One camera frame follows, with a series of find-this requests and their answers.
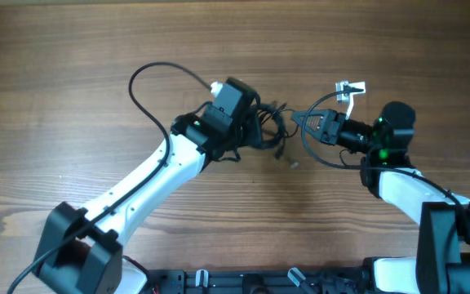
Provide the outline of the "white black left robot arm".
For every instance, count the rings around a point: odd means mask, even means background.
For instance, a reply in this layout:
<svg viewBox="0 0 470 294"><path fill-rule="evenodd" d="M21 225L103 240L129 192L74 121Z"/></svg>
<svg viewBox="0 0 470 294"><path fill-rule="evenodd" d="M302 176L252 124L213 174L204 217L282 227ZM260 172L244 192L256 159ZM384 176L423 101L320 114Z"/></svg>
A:
<svg viewBox="0 0 470 294"><path fill-rule="evenodd" d="M141 293L149 275L123 255L133 233L176 189L224 154L258 142L260 105L235 78L211 84L212 103L178 116L163 142L108 192L47 217L33 274L56 293Z"/></svg>

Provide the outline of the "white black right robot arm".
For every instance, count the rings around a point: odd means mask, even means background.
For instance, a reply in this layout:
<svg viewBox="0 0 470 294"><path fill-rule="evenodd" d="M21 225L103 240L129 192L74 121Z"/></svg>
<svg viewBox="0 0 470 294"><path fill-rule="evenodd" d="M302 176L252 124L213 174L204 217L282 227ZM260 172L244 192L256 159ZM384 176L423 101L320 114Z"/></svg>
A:
<svg viewBox="0 0 470 294"><path fill-rule="evenodd" d="M415 111L401 102L384 106L373 125L333 109L295 111L301 136L364 156L355 168L376 197L419 226L414 257L374 257L370 288L388 293L470 293L470 199L425 178L410 162Z"/></svg>

